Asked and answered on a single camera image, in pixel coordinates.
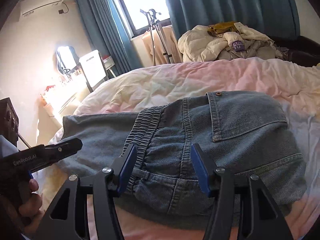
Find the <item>person left hand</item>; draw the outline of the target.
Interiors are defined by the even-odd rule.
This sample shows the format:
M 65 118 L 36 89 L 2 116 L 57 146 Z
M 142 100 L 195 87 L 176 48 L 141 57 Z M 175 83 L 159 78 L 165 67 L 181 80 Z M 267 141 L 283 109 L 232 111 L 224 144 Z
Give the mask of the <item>person left hand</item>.
M 38 182 L 35 179 L 29 180 L 29 192 L 30 198 L 22 204 L 18 210 L 7 200 L 1 196 L 1 204 L 4 207 L 7 215 L 13 224 L 22 232 L 25 236 L 33 238 L 39 224 L 42 220 L 44 213 L 40 210 L 42 206 L 42 198 L 36 191 L 39 189 Z M 21 222 L 22 217 L 27 217 L 31 219 L 29 225 L 23 225 Z

